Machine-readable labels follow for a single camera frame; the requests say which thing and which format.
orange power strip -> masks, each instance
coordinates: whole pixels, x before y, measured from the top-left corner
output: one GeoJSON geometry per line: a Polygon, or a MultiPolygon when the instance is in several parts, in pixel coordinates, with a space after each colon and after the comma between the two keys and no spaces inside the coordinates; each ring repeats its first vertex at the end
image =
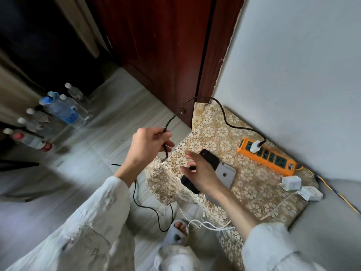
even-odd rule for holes
{"type": "Polygon", "coordinates": [[[237,152],[283,176],[293,176],[295,174],[296,162],[293,159],[264,146],[261,146],[258,152],[252,153],[250,147],[253,143],[254,141],[244,138],[237,152]]]}

slipper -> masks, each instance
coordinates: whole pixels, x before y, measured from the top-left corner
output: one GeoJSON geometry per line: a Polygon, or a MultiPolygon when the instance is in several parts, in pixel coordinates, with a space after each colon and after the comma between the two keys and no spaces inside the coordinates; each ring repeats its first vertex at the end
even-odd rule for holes
{"type": "Polygon", "coordinates": [[[164,239],[163,244],[177,244],[177,245],[183,245],[185,246],[187,244],[189,238],[189,228],[188,223],[184,220],[175,220],[170,225],[170,228],[167,232],[167,236],[164,239]],[[178,228],[176,228],[174,225],[177,222],[181,222],[186,226],[187,236],[182,233],[178,228]]]}

floral mat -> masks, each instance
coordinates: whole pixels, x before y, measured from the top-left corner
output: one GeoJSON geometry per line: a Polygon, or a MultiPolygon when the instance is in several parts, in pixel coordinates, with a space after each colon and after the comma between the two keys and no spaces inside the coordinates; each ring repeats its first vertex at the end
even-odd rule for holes
{"type": "MultiPolygon", "coordinates": [[[[224,110],[228,123],[249,127],[230,111],[224,110]]],[[[146,168],[147,187],[165,205],[177,200],[197,203],[204,209],[210,222],[218,227],[225,225],[229,219],[221,207],[208,201],[204,194],[193,194],[181,184],[182,175],[179,167],[187,165],[188,162],[184,157],[184,151],[199,153],[205,148],[221,161],[236,168],[231,191],[255,216],[262,222],[282,222],[287,227],[290,226],[308,202],[279,186],[282,175],[237,153],[244,137],[254,141],[262,140],[262,137],[253,131],[234,129],[226,125],[222,111],[216,103],[195,103],[192,132],[175,148],[166,161],[162,163],[157,157],[146,168]]],[[[265,146],[286,155],[270,141],[267,141],[265,146]]],[[[305,169],[296,171],[295,175],[302,179],[302,185],[318,188],[313,175],[305,169]]],[[[240,254],[244,242],[238,231],[236,229],[219,231],[217,237],[231,263],[237,270],[244,270],[240,254]]]]}

floor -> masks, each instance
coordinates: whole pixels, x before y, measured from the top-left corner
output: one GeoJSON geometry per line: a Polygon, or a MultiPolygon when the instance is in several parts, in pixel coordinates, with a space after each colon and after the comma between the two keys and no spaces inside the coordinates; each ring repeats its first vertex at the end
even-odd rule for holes
{"type": "MultiPolygon", "coordinates": [[[[0,270],[6,269],[57,229],[116,171],[117,167],[111,163],[124,161],[132,135],[139,127],[164,126],[173,115],[123,68],[118,68],[90,99],[95,114],[92,120],[82,129],[61,133],[50,152],[17,145],[2,156],[9,160],[36,161],[40,166],[2,172],[1,193],[62,188],[28,203],[0,203],[0,270]]],[[[190,132],[177,117],[168,129],[173,133],[175,144],[190,132]]],[[[138,178],[136,199],[142,205],[158,209],[161,226],[166,228],[171,219],[170,207],[166,208],[164,216],[164,205],[151,195],[144,181],[142,173],[138,178]]],[[[134,185],[130,188],[130,198],[133,189],[134,185]]],[[[136,270],[152,270],[155,253],[165,233],[159,231],[153,211],[141,209],[133,199],[131,201],[127,225],[135,236],[136,270]]],[[[181,218],[178,205],[172,205],[177,217],[181,218]]],[[[189,218],[201,219],[203,211],[197,205],[181,207],[189,218]]],[[[215,258],[223,258],[215,233],[204,228],[191,233],[190,246],[205,269],[210,268],[215,258]]]]}

hand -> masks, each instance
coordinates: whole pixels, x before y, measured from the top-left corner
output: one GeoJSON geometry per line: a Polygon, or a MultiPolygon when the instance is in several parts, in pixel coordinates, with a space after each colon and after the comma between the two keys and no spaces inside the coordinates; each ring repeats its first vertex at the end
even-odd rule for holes
{"type": "Polygon", "coordinates": [[[218,179],[211,164],[201,155],[188,150],[185,151],[185,156],[187,159],[193,160],[188,163],[188,166],[196,165],[197,169],[191,171],[187,167],[181,167],[181,172],[186,175],[199,191],[217,199],[218,193],[223,191],[225,186],[218,179]]]}
{"type": "Polygon", "coordinates": [[[114,176],[122,179],[130,187],[141,171],[154,160],[158,152],[164,151],[163,143],[166,144],[167,152],[172,150],[174,143],[169,140],[171,136],[169,131],[163,133],[161,127],[139,128],[133,135],[124,164],[114,176]]]}

